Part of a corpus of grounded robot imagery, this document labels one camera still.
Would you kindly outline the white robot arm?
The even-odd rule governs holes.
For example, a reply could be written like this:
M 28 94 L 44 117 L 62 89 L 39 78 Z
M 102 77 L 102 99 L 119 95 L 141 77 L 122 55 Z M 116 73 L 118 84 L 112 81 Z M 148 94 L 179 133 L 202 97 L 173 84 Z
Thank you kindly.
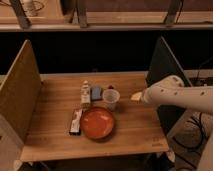
M 185 87 L 183 80 L 170 75 L 143 91 L 134 93 L 132 101 L 141 101 L 145 105 L 172 105 L 193 112 L 213 116 L 213 86 Z

